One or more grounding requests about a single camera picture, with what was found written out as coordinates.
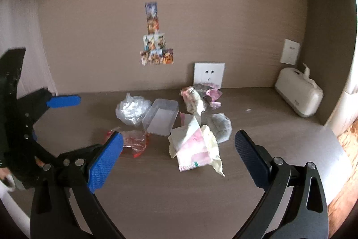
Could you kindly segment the red clear plastic wrapper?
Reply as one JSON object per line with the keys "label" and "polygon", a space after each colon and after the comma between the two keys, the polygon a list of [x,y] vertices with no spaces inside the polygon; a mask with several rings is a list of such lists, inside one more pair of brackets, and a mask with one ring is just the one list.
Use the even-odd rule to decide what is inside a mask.
{"label": "red clear plastic wrapper", "polygon": [[134,158],[138,158],[144,153],[151,136],[151,134],[144,130],[121,130],[117,127],[107,132],[105,141],[107,141],[114,132],[120,133],[123,137],[123,152],[131,153]]}

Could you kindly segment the crumpled clear plastic bag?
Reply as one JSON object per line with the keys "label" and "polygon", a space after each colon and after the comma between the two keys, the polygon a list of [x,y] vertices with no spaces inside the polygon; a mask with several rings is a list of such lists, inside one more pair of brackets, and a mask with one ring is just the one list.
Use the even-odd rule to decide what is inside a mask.
{"label": "crumpled clear plastic bag", "polygon": [[117,105],[115,115],[126,125],[138,127],[151,105],[151,101],[142,96],[126,93],[126,98]]}

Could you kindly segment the grey crumpled ball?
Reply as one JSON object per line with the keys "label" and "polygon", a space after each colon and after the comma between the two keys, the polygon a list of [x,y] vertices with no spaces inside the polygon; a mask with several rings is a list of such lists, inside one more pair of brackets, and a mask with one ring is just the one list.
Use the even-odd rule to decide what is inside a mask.
{"label": "grey crumpled ball", "polygon": [[207,125],[214,134],[218,144],[230,139],[232,133],[231,120],[224,113],[207,115],[203,118],[203,124]]}

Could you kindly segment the clear plastic box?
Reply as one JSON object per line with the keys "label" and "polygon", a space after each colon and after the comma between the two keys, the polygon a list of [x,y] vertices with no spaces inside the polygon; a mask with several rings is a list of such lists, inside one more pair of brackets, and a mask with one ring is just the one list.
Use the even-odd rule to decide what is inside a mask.
{"label": "clear plastic box", "polygon": [[156,99],[142,120],[143,129],[150,134],[168,137],[179,112],[177,101]]}

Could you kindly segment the white pink paper wrapper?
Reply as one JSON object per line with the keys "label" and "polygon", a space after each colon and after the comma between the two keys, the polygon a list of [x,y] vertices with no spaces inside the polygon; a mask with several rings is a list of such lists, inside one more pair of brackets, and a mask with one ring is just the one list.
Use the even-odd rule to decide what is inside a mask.
{"label": "white pink paper wrapper", "polygon": [[169,155],[177,159],[179,171],[211,166],[224,176],[218,143],[209,126],[200,126],[191,114],[180,113],[180,118],[181,126],[168,136]]}

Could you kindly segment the pink crumpled wrapper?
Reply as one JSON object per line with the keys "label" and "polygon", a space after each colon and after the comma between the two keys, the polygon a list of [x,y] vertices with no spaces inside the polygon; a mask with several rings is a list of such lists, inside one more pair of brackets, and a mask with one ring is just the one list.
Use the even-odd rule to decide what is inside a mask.
{"label": "pink crumpled wrapper", "polygon": [[221,107],[219,99],[222,94],[218,85],[212,83],[194,84],[180,91],[187,112],[197,116],[201,116],[207,110],[215,110]]}

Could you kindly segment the orange bed cover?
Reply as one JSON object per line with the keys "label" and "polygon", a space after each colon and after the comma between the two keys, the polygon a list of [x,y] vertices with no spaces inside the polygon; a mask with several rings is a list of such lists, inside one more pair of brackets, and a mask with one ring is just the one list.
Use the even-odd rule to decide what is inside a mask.
{"label": "orange bed cover", "polygon": [[338,141],[348,158],[348,170],[344,174],[344,184],[328,206],[330,236],[338,231],[357,202],[357,119],[347,130],[338,136]]}

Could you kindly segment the colourful wall stickers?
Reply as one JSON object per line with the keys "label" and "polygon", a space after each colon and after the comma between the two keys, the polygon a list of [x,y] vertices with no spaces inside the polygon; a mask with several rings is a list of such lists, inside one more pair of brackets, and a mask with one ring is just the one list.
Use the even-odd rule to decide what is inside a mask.
{"label": "colourful wall stickers", "polygon": [[147,34],[143,36],[143,51],[140,52],[142,66],[173,64],[174,50],[166,47],[165,34],[160,32],[157,3],[147,2],[144,9]]}

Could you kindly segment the white wall socket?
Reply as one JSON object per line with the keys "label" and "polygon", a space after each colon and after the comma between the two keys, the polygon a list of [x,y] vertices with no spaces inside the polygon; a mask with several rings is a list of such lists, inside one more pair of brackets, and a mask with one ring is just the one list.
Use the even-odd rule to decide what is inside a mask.
{"label": "white wall socket", "polygon": [[221,88],[224,76],[225,63],[195,63],[194,84],[214,84]]}

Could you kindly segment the white wall switch plate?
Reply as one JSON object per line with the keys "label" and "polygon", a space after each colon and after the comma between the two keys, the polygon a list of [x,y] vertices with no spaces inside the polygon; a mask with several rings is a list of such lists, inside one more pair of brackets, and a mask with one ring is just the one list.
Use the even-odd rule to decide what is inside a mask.
{"label": "white wall switch plate", "polygon": [[285,39],[280,62],[287,65],[296,65],[299,52],[300,43]]}

